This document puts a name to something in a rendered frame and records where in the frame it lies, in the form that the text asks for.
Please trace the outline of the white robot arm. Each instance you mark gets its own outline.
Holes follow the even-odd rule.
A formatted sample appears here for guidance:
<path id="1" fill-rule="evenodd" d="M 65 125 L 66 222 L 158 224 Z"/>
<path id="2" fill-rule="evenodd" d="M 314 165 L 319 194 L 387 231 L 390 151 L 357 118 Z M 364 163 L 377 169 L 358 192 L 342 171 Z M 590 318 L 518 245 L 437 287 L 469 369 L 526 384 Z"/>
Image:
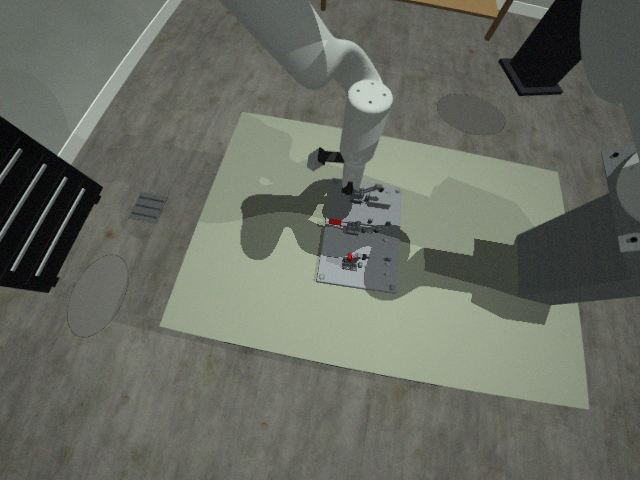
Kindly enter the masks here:
<path id="1" fill-rule="evenodd" d="M 300 85 L 317 90 L 333 78 L 348 93 L 340 152 L 319 147 L 307 168 L 370 161 L 393 95 L 366 53 L 336 39 L 308 0 L 219 1 Z M 640 0 L 582 0 L 580 49 L 594 93 L 623 105 L 637 152 L 620 171 L 616 190 L 640 222 Z"/>

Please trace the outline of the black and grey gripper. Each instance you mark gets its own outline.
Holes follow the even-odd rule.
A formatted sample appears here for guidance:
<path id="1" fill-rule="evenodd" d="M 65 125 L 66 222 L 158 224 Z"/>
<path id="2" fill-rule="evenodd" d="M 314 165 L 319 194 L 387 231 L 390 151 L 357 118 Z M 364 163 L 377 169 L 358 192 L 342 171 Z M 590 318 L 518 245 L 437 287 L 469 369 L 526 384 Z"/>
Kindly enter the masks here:
<path id="1" fill-rule="evenodd" d="M 366 163 L 358 165 L 357 162 L 347 161 L 344 159 L 341 191 L 342 193 L 350 196 L 350 193 L 352 194 L 353 188 L 354 190 L 359 190 L 365 164 Z"/>

